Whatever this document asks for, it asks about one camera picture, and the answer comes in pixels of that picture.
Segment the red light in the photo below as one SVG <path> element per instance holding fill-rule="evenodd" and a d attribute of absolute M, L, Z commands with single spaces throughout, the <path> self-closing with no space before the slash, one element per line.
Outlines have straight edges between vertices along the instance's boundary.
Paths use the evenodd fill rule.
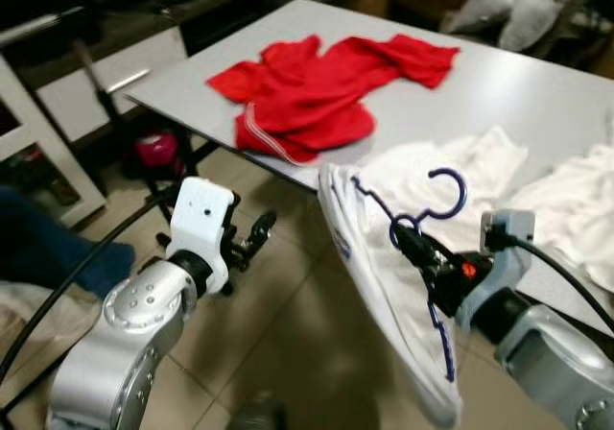
<path fill-rule="evenodd" d="M 473 265 L 472 263 L 464 262 L 462 264 L 462 272 L 467 278 L 469 278 L 469 281 L 471 281 L 476 276 L 476 273 L 478 272 L 478 270 L 476 269 L 475 265 Z"/>

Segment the white table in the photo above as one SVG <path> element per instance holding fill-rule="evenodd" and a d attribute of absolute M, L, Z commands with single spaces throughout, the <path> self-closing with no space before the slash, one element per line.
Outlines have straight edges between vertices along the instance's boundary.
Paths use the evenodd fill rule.
<path fill-rule="evenodd" d="M 607 137 L 605 117 L 614 103 L 614 82 L 576 70 L 443 36 L 386 20 L 295 0 L 282 9 L 128 92 L 138 104 L 235 151 L 234 106 L 204 82 L 241 60 L 258 60 L 269 44 L 321 37 L 328 47 L 348 36 L 386 40 L 405 34 L 440 46 L 459 46 L 455 66 L 443 85 L 431 91 L 395 81 L 363 99 L 377 119 L 375 134 L 321 159 L 356 163 L 410 141 L 444 142 L 493 125 L 529 147 L 530 155 L 510 189 L 542 176 L 570 155 L 585 153 Z M 309 189 L 318 185 L 318 166 L 295 167 L 267 156 L 244 154 L 276 174 Z M 607 332 L 584 300 L 547 267 L 535 262 L 521 282 L 525 294 Z M 614 315 L 612 298 L 595 296 Z"/>

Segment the tile floor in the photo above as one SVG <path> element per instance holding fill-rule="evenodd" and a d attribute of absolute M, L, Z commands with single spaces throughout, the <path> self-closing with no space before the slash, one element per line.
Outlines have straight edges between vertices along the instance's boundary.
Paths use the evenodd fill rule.
<path fill-rule="evenodd" d="M 243 197 L 233 222 L 244 234 L 265 210 L 276 210 L 279 220 L 270 246 L 234 276 L 235 294 L 200 301 L 158 371 L 141 429 L 222 430 L 265 390 L 286 404 L 291 430 L 434 428 L 398 380 L 399 365 L 345 273 L 315 197 L 224 151 L 199 171 Z M 113 169 L 107 174 L 109 207 L 83 231 L 91 239 L 146 195 L 138 182 Z M 119 241 L 135 246 L 138 266 L 160 253 L 154 237 L 162 230 L 168 227 L 155 210 Z M 459 339 L 458 353 L 461 428 L 562 428 L 497 368 L 483 339 Z M 32 412 L 32 405 L 14 412 Z"/>

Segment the white pillow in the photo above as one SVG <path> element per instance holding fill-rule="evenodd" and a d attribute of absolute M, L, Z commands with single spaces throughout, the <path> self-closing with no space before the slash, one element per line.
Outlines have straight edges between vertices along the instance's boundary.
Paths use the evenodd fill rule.
<path fill-rule="evenodd" d="M 555 0 L 518 0 L 499 36 L 499 47 L 519 52 L 533 46 L 553 27 L 561 8 Z"/>
<path fill-rule="evenodd" d="M 515 2 L 516 0 L 467 0 L 442 31 L 445 34 L 475 34 L 508 19 Z"/>

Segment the wire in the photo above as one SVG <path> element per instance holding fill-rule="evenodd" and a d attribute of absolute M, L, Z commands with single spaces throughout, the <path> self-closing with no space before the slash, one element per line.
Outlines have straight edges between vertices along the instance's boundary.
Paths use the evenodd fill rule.
<path fill-rule="evenodd" d="M 597 302 L 597 300 L 593 297 L 593 295 L 572 275 L 570 274 L 562 265 L 552 259 L 546 252 L 542 251 L 537 246 L 529 243 L 528 241 L 521 240 L 515 236 L 511 236 L 508 234 L 495 233 L 494 235 L 497 239 L 502 239 L 506 244 L 517 246 L 518 248 L 522 248 L 525 251 L 530 252 L 535 255 L 539 259 L 543 260 L 550 267 L 555 269 L 569 284 L 571 284 L 576 291 L 586 300 L 586 302 L 591 306 L 593 310 L 599 315 L 599 318 L 603 320 L 605 325 L 610 328 L 612 332 L 614 332 L 614 320 L 609 314 L 605 311 L 605 309 Z"/>
<path fill-rule="evenodd" d="M 9 373 L 9 369 L 12 366 L 12 363 L 17 358 L 19 351 L 26 344 L 26 341 L 33 333 L 35 328 L 38 326 L 43 317 L 51 310 L 51 307 L 58 301 L 62 294 L 66 292 L 71 283 L 75 280 L 77 275 L 79 275 L 96 257 L 98 257 L 102 251 L 113 241 L 115 240 L 123 231 L 125 231 L 128 227 L 134 224 L 137 220 L 139 220 L 143 215 L 152 210 L 155 206 L 157 206 L 160 201 L 166 200 L 165 196 L 160 196 L 154 198 L 147 202 L 143 207 L 139 210 L 131 214 L 128 219 L 122 222 L 119 226 L 114 228 L 111 233 L 109 233 L 103 240 L 92 248 L 89 254 L 74 268 L 74 270 L 70 273 L 70 275 L 61 283 L 61 285 L 56 288 L 49 297 L 38 307 L 34 315 L 30 318 L 27 324 L 23 327 L 21 332 L 17 335 L 16 339 L 12 343 L 9 351 L 2 359 L 2 363 L 0 364 L 0 385 L 4 382 L 7 374 Z"/>

